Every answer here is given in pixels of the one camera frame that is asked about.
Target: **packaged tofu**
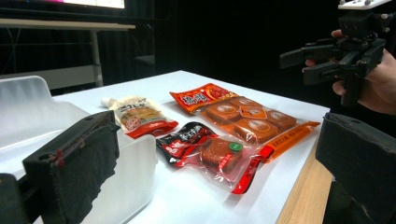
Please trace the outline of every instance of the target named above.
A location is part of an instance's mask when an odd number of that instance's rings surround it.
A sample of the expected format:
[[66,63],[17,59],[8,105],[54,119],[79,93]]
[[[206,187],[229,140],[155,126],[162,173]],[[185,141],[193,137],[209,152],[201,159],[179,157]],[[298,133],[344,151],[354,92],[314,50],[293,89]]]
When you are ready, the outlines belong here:
[[170,94],[184,110],[215,124],[226,133],[258,148],[271,145],[268,147],[274,153],[265,162],[280,156],[320,124],[295,118],[213,83]]
[[157,139],[157,148],[169,164],[192,166],[215,185],[233,194],[244,194],[261,161],[274,152],[231,135],[217,135],[200,122],[190,122],[177,133]]

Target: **round food item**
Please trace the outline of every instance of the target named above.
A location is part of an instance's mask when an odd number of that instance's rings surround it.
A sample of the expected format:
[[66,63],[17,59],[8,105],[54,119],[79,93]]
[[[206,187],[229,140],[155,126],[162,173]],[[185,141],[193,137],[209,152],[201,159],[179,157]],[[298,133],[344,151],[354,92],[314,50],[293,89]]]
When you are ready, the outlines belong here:
[[262,107],[261,104],[252,101],[245,96],[239,96],[239,97],[234,97],[228,101],[230,104],[236,105],[236,106],[258,106]]
[[292,116],[286,115],[276,110],[269,110],[267,113],[267,119],[269,122],[274,124],[280,133],[294,127],[297,123],[297,119]]
[[242,159],[243,145],[221,138],[210,138],[200,145],[202,163],[213,171],[229,174]]
[[227,103],[211,105],[205,112],[210,119],[220,125],[229,124],[239,118],[238,107]]
[[244,141],[254,144],[264,143],[278,134],[277,127],[263,119],[240,119],[234,129]]

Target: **white table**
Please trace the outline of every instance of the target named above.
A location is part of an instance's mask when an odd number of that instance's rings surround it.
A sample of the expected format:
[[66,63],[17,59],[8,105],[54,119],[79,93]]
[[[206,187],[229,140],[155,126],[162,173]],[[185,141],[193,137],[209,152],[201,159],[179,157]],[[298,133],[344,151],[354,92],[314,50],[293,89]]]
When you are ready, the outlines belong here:
[[[202,120],[182,110],[169,91],[188,91],[208,82],[299,119],[322,122],[322,117],[329,111],[329,108],[323,106],[254,91],[183,71],[69,93],[54,99],[73,103],[92,114],[106,110],[100,104],[103,97],[117,99],[128,95],[144,96],[158,103],[166,117],[179,122],[177,131],[189,121]],[[129,223],[276,223],[309,153],[315,146],[320,128],[318,126],[302,142],[276,160],[259,166],[249,191],[244,195],[232,195],[213,185],[192,167],[171,167],[158,152],[160,160],[156,168],[152,200]]]

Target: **table surface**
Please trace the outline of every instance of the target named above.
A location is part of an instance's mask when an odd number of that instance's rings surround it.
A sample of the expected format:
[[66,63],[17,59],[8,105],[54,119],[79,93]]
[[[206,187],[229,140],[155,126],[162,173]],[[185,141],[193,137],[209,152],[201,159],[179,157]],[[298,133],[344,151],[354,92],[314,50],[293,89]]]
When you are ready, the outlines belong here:
[[[183,71],[54,99],[70,102],[93,114],[106,110],[100,104],[103,97],[144,96],[155,101],[166,117],[179,122],[176,132],[192,120],[204,121],[183,111],[169,91],[188,91],[209,82],[298,119],[322,122],[329,112],[323,106]],[[332,176],[315,160],[320,128],[321,125],[279,158],[260,165],[244,195],[233,195],[215,186],[192,167],[175,169],[158,153],[152,199],[129,223],[321,223]]]
[[135,25],[132,24],[87,21],[38,21],[22,19],[0,19],[0,25],[7,28],[94,31],[127,31],[135,28]]

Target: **human hand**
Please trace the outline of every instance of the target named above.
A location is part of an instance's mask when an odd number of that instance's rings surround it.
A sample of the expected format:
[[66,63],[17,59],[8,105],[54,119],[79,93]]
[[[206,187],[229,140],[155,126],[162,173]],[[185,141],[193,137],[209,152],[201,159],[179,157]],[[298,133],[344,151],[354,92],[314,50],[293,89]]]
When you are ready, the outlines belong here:
[[[333,31],[332,36],[341,37],[341,30]],[[307,60],[305,64],[310,67],[316,63]],[[346,93],[343,80],[334,82],[332,89],[338,95]],[[358,102],[376,112],[396,115],[396,60],[387,50],[384,49],[382,62],[364,78]]]

